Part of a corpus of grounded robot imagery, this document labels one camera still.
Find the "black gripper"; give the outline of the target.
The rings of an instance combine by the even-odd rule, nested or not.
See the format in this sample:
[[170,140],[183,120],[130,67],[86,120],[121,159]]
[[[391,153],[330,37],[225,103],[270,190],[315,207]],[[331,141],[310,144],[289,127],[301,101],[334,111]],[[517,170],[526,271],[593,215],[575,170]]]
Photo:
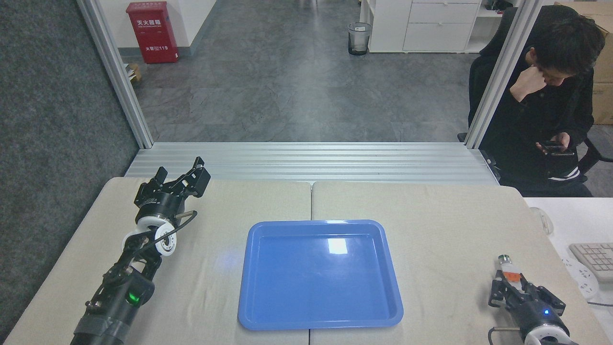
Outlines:
[[160,166],[149,183],[140,184],[134,200],[139,209],[136,223],[149,216],[178,223],[177,215],[184,212],[185,199],[188,196],[201,198],[212,178],[205,168],[204,160],[199,156],[192,168],[173,183],[164,184],[166,177],[166,168]]
[[531,282],[521,285],[523,275],[518,274],[520,288],[513,286],[503,271],[497,271],[492,280],[488,305],[512,309],[512,318],[520,328],[522,339],[569,339],[569,330],[557,312],[564,312],[566,304],[544,286]]

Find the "person's right hand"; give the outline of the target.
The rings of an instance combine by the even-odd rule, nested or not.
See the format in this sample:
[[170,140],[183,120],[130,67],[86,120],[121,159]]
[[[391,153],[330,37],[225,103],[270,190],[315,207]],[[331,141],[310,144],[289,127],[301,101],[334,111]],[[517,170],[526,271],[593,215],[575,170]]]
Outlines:
[[521,103],[524,98],[543,89],[546,86],[545,77],[542,71],[535,65],[531,65],[529,68],[521,72],[510,87],[510,94],[513,98]]

